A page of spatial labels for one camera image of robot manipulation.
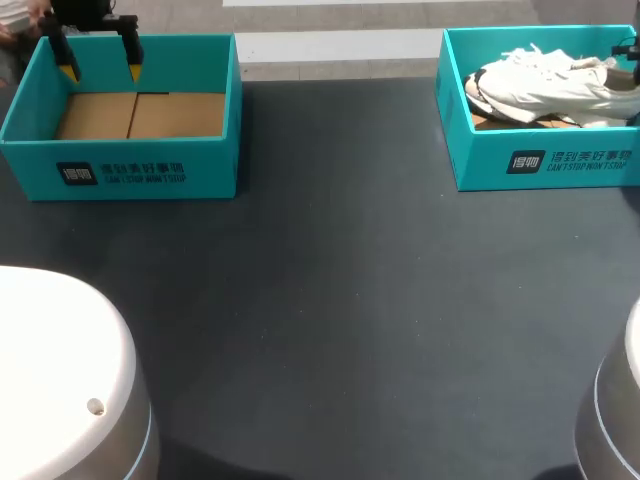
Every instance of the dark gray table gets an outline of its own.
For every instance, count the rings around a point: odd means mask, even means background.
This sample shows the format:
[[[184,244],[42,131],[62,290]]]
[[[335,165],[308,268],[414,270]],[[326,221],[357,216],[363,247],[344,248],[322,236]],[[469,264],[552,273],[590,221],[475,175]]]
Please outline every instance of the dark gray table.
[[[578,401],[640,294],[640,195],[457,193],[432,89],[247,84],[230,202],[29,204],[2,165],[0,263],[120,309],[162,478],[531,480],[573,461]]]

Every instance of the person's hand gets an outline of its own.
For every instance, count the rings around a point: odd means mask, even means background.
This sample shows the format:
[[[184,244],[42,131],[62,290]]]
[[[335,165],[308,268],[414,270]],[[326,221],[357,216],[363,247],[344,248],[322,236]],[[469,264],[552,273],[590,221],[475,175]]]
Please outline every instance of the person's hand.
[[[0,24],[0,46],[13,47],[17,41],[18,37],[11,33],[7,27]]]
[[[34,38],[40,37],[42,32],[38,27],[38,20],[44,17],[44,12],[51,10],[51,3],[49,0],[28,0],[27,7],[29,9],[29,22],[31,23],[27,34]]]

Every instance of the teal cardboard box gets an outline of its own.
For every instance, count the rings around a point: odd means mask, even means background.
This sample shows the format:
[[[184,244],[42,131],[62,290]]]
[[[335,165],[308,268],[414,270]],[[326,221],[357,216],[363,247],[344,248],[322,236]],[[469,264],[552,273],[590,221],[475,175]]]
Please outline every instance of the teal cardboard box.
[[[503,52],[562,49],[574,58],[605,59],[632,43],[630,26],[460,28],[444,32],[436,98],[458,190],[640,185],[640,128],[475,130],[462,85]],[[618,57],[620,66],[634,64]]]
[[[80,82],[75,84],[58,69],[48,40],[41,39],[0,131],[0,150],[29,200],[235,195],[242,82],[233,35],[142,35],[144,62],[137,83],[121,37],[68,40]],[[143,95],[224,94],[219,95],[220,134],[133,138],[125,129],[125,136],[117,139],[56,139],[70,96],[98,92],[130,92],[134,111]],[[105,125],[110,121],[105,115]]]

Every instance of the shoe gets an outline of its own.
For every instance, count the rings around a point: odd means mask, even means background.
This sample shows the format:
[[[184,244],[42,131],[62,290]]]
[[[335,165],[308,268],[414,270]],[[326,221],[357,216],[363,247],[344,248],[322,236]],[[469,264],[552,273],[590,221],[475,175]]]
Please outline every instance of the shoe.
[[[510,120],[509,117],[498,112],[489,103],[487,103],[482,96],[482,93],[480,93],[476,79],[483,73],[484,70],[480,69],[476,73],[467,76],[464,80],[464,92],[467,96],[467,100],[469,101],[471,111],[477,110],[479,114],[496,118],[497,120]]]
[[[505,58],[488,63],[477,72],[468,75],[464,80],[464,90],[472,107],[477,108],[480,113],[495,117],[498,120],[510,120],[509,117],[496,111],[491,104],[487,103],[478,89],[478,80],[488,70],[509,68],[515,65],[525,68],[570,69],[574,63],[574,59],[562,50],[555,50],[545,55],[533,43],[531,44],[531,48],[532,51],[527,51],[524,48],[516,48],[511,52],[505,52],[502,54]]]
[[[619,120],[616,118],[606,118],[598,115],[592,115],[589,113],[573,113],[571,117],[568,115],[566,118],[571,118],[568,123],[574,123],[582,128],[611,128],[611,127],[626,127],[627,120]]]
[[[640,112],[633,73],[597,59],[578,60],[569,70],[515,64],[489,69],[477,88],[494,110],[524,123],[558,112],[589,122],[627,120]]]

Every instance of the white cylindrical robot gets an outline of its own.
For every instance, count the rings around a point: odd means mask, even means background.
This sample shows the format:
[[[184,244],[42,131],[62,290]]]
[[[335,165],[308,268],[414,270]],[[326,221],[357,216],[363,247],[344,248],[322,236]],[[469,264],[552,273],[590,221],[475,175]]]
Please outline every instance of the white cylindrical robot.
[[[588,480],[640,479],[640,302],[604,358],[576,421],[575,448]]]
[[[152,480],[159,437],[131,333],[75,278],[0,267],[0,478]]]

